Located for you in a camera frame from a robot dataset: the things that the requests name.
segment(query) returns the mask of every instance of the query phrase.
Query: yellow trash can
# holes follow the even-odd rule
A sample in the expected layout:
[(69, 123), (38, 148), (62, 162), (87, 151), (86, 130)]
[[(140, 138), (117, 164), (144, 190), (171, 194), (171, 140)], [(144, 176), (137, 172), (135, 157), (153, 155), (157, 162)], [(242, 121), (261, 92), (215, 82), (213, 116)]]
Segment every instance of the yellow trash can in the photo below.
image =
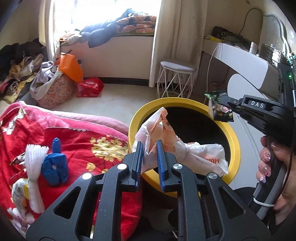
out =
[[(168, 122), (184, 143), (199, 142), (201, 145), (218, 143), (224, 147), (226, 160), (229, 161), (229, 171), (222, 179), (229, 184), (234, 179), (240, 165), (239, 141), (228, 123), (213, 121), (208, 116), (208, 106), (199, 102), (168, 97), (151, 101), (142, 106), (133, 116), (129, 126), (129, 149), (131, 150), (135, 134), (142, 123), (161, 107), (166, 108)], [(142, 177), (153, 188), (161, 192), (159, 176), (155, 170), (143, 173)], [(177, 197), (174, 192), (166, 193), (166, 195)]]

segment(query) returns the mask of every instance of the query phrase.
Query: black baseboard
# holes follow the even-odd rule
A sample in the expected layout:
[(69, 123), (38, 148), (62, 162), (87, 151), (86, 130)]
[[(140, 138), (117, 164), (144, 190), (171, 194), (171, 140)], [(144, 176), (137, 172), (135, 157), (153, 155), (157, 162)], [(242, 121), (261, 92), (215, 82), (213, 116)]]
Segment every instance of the black baseboard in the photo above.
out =
[(149, 80), (132, 78), (99, 77), (104, 84), (141, 85), (148, 86)]

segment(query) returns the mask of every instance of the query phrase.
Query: blue glove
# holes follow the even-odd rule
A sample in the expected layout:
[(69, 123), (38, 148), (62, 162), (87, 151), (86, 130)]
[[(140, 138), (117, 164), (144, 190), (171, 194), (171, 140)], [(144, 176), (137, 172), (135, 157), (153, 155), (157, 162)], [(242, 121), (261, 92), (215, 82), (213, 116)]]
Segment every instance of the blue glove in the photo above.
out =
[(61, 143), (58, 138), (52, 142), (52, 151), (53, 153), (45, 157), (41, 173), (49, 184), (54, 186), (67, 181), (69, 170), (67, 157), (61, 153)]

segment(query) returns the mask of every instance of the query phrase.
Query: silver bolt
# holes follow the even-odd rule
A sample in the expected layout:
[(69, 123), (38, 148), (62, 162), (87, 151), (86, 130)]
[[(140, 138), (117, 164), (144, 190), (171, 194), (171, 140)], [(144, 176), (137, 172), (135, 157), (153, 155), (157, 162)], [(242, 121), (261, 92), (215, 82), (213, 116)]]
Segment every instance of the silver bolt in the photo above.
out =
[(182, 167), (183, 167), (183, 166), (182, 166), (180, 163), (176, 163), (176, 164), (173, 165), (173, 168), (174, 168), (174, 169), (177, 169), (177, 170), (182, 169)]
[(217, 179), (217, 177), (218, 177), (217, 174), (213, 173), (213, 172), (209, 173), (208, 176), (209, 176), (210, 179), (213, 179), (213, 180)]
[(128, 167), (127, 164), (124, 164), (124, 163), (120, 163), (120, 164), (117, 165), (117, 169), (119, 169), (119, 170), (124, 170), (127, 167)]
[(84, 179), (84, 180), (91, 179), (91, 177), (92, 177), (92, 174), (90, 172), (86, 172), (86, 173), (82, 174), (82, 179)]

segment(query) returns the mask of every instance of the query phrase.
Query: red blanket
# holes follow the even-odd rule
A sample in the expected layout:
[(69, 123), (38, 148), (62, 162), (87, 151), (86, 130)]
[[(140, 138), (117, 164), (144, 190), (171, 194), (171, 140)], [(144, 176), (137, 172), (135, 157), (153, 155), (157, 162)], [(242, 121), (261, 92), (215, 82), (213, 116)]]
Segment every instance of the red blanket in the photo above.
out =
[[(40, 124), (32, 120), (34, 118), (30, 118), (32, 115), (30, 109), (23, 109), (15, 104), (9, 107), (10, 110), (6, 111), (5, 116), (0, 117), (0, 180), (2, 182), (0, 207), (5, 212), (8, 208), (15, 207), (11, 201), (9, 179), (20, 171), (18, 167), (9, 164), (25, 151), (27, 144), (48, 146), (51, 153), (52, 140), (57, 137), (61, 140), (62, 153), (67, 156), (69, 177), (66, 183), (53, 187), (42, 175), (38, 179), (45, 208), (50, 206), (84, 172), (92, 172), (94, 175), (106, 172), (120, 163), (128, 152), (127, 137), (112, 128), (86, 121), (60, 118), (41, 110), (36, 112), (36, 108), (31, 108), (34, 109), (34, 115), (38, 113), (40, 120), (51, 117), (49, 120), (55, 120), (57, 127), (44, 128), (44, 123)], [(141, 191), (123, 193), (121, 233), (125, 240), (133, 233), (138, 223), (141, 203)], [(32, 212), (28, 202), (27, 211), (33, 214), (35, 219), (38, 218), (39, 215)]]

